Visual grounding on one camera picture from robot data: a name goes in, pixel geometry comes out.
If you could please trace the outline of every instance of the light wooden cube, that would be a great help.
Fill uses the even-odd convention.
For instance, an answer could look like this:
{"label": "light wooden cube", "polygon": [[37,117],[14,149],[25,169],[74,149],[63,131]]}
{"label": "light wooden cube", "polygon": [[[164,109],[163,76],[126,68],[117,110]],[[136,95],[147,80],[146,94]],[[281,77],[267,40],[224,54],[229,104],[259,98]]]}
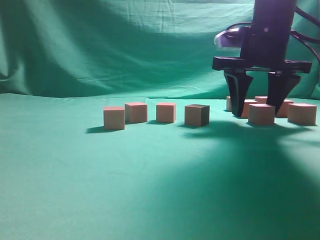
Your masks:
{"label": "light wooden cube", "polygon": [[[254,99],[260,104],[266,104],[268,97],[267,96],[256,96]],[[287,118],[288,117],[288,106],[289,106],[289,104],[293,104],[293,103],[294,103],[294,101],[285,99],[283,101],[283,104],[281,105],[278,113],[276,114],[276,117],[277,118]]]}
{"label": "light wooden cube", "polygon": [[129,102],[124,105],[127,124],[145,123],[148,121],[148,105],[144,102]]}
{"label": "light wooden cube", "polygon": [[226,97],[226,108],[225,109],[229,112],[232,111],[232,104],[231,104],[231,97],[230,96]]}
{"label": "light wooden cube", "polygon": [[258,102],[255,100],[251,100],[251,99],[244,100],[244,106],[243,106],[241,118],[247,119],[249,117],[249,105],[250,104],[258,104]]}
{"label": "light wooden cube", "polygon": [[267,126],[275,123],[276,107],[264,103],[249,104],[248,122],[253,125]]}
{"label": "light wooden cube", "polygon": [[106,106],[103,108],[104,130],[125,129],[125,108],[123,106]]}
{"label": "light wooden cube", "polygon": [[288,121],[298,125],[315,125],[317,106],[306,103],[290,103]]}
{"label": "light wooden cube", "polygon": [[158,123],[174,123],[176,121],[176,104],[159,102],[156,105],[156,121]]}
{"label": "light wooden cube", "polygon": [[202,127],[209,124],[210,106],[191,104],[184,107],[184,124]]}
{"label": "light wooden cube", "polygon": [[254,98],[255,101],[257,101],[259,104],[266,104],[267,103],[267,96],[256,96]]}
{"label": "light wooden cube", "polygon": [[294,101],[285,99],[284,102],[282,103],[278,113],[276,114],[277,118],[287,118],[288,117],[288,109],[289,109],[289,104],[293,104]]}

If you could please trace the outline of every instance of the pink-topped block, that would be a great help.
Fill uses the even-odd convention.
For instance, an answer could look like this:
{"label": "pink-topped block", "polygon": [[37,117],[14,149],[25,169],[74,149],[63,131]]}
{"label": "pink-topped block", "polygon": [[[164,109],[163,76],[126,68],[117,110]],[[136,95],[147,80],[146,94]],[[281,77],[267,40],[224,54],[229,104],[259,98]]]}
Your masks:
{"label": "pink-topped block", "polygon": [[267,103],[267,96],[256,96],[254,100],[256,100],[259,104],[266,104]]}
{"label": "pink-topped block", "polygon": [[174,123],[176,121],[176,104],[159,102],[156,105],[156,121],[158,123]]}
{"label": "pink-topped block", "polygon": [[275,123],[275,106],[264,103],[250,104],[248,122],[253,125],[267,126]]}
{"label": "pink-topped block", "polygon": [[241,118],[247,119],[249,117],[249,105],[250,104],[258,104],[258,102],[255,100],[252,100],[252,99],[244,100],[244,106],[243,106]]}
{"label": "pink-topped block", "polygon": [[288,121],[299,125],[315,125],[317,106],[306,103],[290,103],[288,106]]}
{"label": "pink-topped block", "polygon": [[125,108],[123,106],[106,106],[103,108],[104,130],[125,129]]}
{"label": "pink-topped block", "polygon": [[289,109],[289,104],[293,104],[294,101],[285,99],[284,102],[282,103],[278,113],[276,114],[277,118],[287,118],[288,117],[288,109]]}
{"label": "pink-topped block", "polygon": [[226,108],[227,111],[231,112],[232,111],[232,105],[231,105],[231,97],[227,96],[226,97]]}
{"label": "pink-topped block", "polygon": [[129,102],[124,105],[127,124],[145,123],[148,121],[148,105],[144,102]]}

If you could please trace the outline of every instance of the green backdrop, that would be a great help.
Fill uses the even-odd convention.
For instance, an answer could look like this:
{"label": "green backdrop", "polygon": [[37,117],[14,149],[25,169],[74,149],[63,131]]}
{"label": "green backdrop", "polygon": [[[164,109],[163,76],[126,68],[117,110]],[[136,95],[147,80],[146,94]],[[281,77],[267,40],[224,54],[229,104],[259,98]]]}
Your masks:
{"label": "green backdrop", "polygon": [[[320,111],[251,126],[211,69],[238,54],[215,35],[253,3],[0,0],[0,240],[320,240]],[[318,0],[298,4],[319,18]],[[314,63],[291,97],[319,109],[315,57],[292,39],[287,58]],[[265,95],[255,76],[249,96]],[[173,124],[155,121],[164,101]],[[103,107],[128,102],[148,122],[104,131]],[[189,104],[210,124],[184,125]]]}
{"label": "green backdrop", "polygon": [[[319,18],[318,0],[298,5]],[[225,98],[212,58],[238,53],[216,50],[213,39],[251,21],[253,6],[254,0],[2,0],[0,93]],[[320,37],[297,14],[293,28]],[[290,96],[319,99],[316,58],[295,39],[287,58],[314,63]],[[249,96],[265,95],[266,75],[254,76]]]}

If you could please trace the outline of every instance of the cable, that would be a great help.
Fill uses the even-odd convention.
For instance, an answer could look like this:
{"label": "cable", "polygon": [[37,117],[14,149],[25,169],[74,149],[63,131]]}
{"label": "cable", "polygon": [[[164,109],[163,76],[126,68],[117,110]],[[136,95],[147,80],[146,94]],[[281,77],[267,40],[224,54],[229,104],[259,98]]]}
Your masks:
{"label": "cable", "polygon": [[298,37],[297,35],[294,35],[293,33],[291,33],[291,36],[294,37],[295,39],[297,39],[300,43],[302,43],[304,46],[306,46],[316,57],[316,59],[318,60],[319,64],[320,64],[320,55],[316,52],[316,50],[314,50],[308,43],[306,43],[305,41],[303,41],[300,37]]}
{"label": "cable", "polygon": [[291,34],[296,35],[300,39],[307,41],[309,43],[320,44],[320,39],[315,39],[315,38],[303,35],[302,33],[298,32],[296,30],[291,30]]}
{"label": "cable", "polygon": [[296,6],[295,12],[320,28],[320,21],[307,12],[303,11],[300,7]]}
{"label": "cable", "polygon": [[226,30],[230,30],[233,27],[239,26],[239,25],[251,25],[251,22],[250,21],[238,22],[238,23],[235,23],[235,24],[228,26]]}

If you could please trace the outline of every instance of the wooden block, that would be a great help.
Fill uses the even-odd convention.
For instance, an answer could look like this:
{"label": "wooden block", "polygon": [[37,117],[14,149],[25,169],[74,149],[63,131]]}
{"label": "wooden block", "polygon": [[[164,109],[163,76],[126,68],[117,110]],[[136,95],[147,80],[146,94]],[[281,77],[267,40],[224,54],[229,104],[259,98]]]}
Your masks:
{"label": "wooden block", "polygon": [[184,124],[202,127],[209,124],[210,106],[191,104],[184,107]]}
{"label": "wooden block", "polygon": [[231,97],[230,96],[226,97],[226,108],[225,109],[229,112],[232,111],[232,104],[231,104]]}
{"label": "wooden block", "polygon": [[148,121],[148,105],[143,102],[129,102],[124,105],[127,124],[145,123]]}
{"label": "wooden block", "polygon": [[125,129],[125,108],[123,106],[106,106],[103,108],[104,130]]}
{"label": "wooden block", "polygon": [[283,104],[281,105],[278,113],[276,114],[277,118],[287,118],[288,117],[288,108],[289,108],[289,104],[293,104],[294,101],[285,99]]}
{"label": "wooden block", "polygon": [[306,103],[289,103],[288,121],[299,125],[315,125],[317,106]]}
{"label": "wooden block", "polygon": [[156,105],[156,121],[174,123],[176,121],[176,104],[174,102],[159,102]]}
{"label": "wooden block", "polygon": [[253,125],[273,125],[276,107],[264,103],[249,104],[248,122]]}
{"label": "wooden block", "polygon": [[244,106],[243,106],[241,118],[247,119],[249,117],[249,105],[250,104],[258,104],[258,102],[255,100],[251,100],[251,99],[244,100]]}
{"label": "wooden block", "polygon": [[256,96],[254,100],[256,100],[259,104],[267,104],[267,96]]}

